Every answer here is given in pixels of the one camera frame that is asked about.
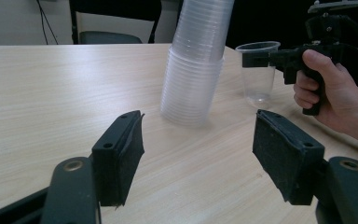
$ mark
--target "plastic cup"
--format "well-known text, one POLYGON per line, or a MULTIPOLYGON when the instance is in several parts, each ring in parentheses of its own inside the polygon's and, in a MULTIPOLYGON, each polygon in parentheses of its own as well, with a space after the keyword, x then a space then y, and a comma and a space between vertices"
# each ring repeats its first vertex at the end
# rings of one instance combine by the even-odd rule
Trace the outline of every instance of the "plastic cup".
POLYGON ((160 104, 162 117, 185 126, 202 125, 208 117, 223 61, 191 62, 170 49, 160 104))
MULTIPOLYGON (((237 46, 235 50, 240 53, 243 60, 259 53, 277 51, 281 45, 277 41, 255 42, 237 46)), ((244 96, 249 105, 258 109, 270 107, 270 95, 275 77, 275 66, 242 67, 241 78, 244 87, 244 96)))

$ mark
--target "black tool handle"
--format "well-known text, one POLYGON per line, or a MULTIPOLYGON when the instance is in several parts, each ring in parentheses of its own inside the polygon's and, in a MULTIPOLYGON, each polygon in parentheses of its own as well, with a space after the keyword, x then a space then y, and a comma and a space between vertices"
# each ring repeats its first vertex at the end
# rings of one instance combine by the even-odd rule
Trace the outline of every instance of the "black tool handle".
MULTIPOLYGON (((324 88, 324 79, 322 78, 321 74, 310 69, 304 70, 304 73, 307 77, 310 77, 319 83, 319 88, 318 90, 314 91, 314 93, 317 94, 319 97, 321 97, 322 89, 324 88)), ((302 112, 305 115, 316 116, 319 114, 320 108, 321 108, 321 99, 319 100, 318 103, 314 104, 310 109, 303 108, 302 112)))

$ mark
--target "wall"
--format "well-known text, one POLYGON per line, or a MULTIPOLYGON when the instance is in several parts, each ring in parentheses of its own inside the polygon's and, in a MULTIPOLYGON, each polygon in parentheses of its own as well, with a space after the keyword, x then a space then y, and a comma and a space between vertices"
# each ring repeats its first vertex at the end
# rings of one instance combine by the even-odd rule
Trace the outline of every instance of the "wall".
MULTIPOLYGON (((59 44, 72 44, 71 19, 68 0, 40 0, 40 4, 48 18, 48 23, 53 30, 59 44)), ((156 30, 157 43, 171 43, 176 27, 177 19, 177 0, 163 0, 162 12, 158 29, 156 30)), ((110 19, 91 18, 91 23, 100 24, 101 30, 106 27, 110 19)), ((113 20, 115 24, 128 28, 129 22, 121 19, 113 20)), ((83 28, 87 28, 91 23, 86 23, 83 28)), ((56 44, 46 21, 45 31, 50 45, 56 44)), ((151 29, 151 24, 138 24, 129 33, 145 33, 145 29, 151 29)), ((46 45, 43 35, 42 20, 39 6, 36 0, 0 0, 0 45, 46 45)))

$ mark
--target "wooden table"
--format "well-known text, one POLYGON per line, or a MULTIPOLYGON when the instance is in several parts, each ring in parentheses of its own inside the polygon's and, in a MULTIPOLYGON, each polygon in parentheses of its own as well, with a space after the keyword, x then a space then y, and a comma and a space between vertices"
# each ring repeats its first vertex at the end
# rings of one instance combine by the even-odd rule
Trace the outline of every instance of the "wooden table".
MULTIPOLYGON (((54 167, 88 156, 110 124, 145 113, 145 154, 125 206, 103 223, 316 223, 312 206, 285 203, 252 153, 255 109, 244 102, 240 57, 225 66, 203 127, 159 114, 169 44, 0 47, 0 208, 48 186, 54 167)), ((276 74, 270 111, 358 160, 358 141, 301 114, 276 74)))

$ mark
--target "stack of plastic cups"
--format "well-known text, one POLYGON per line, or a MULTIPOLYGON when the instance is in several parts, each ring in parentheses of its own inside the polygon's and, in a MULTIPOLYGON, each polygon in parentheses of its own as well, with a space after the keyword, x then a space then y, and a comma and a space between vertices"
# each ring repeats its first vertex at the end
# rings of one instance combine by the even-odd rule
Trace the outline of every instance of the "stack of plastic cups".
POLYGON ((234 0, 185 0, 168 53, 161 115, 200 126, 208 118, 223 67, 234 0))

